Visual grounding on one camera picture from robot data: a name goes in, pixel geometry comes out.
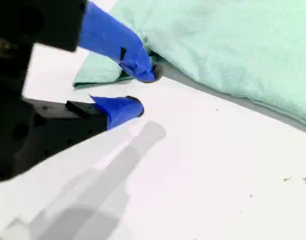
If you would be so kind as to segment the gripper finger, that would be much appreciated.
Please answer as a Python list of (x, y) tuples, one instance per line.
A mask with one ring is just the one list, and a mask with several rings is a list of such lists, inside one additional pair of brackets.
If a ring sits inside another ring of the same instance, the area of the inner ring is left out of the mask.
[(25, 143), (25, 159), (45, 160), (144, 113), (141, 101), (132, 96), (92, 96), (91, 99), (92, 103), (34, 100), (34, 116)]
[(39, 44), (73, 52), (90, 53), (75, 83), (113, 83), (131, 78), (156, 80), (153, 63), (141, 39), (128, 27), (89, 0), (36, 0), (42, 25)]

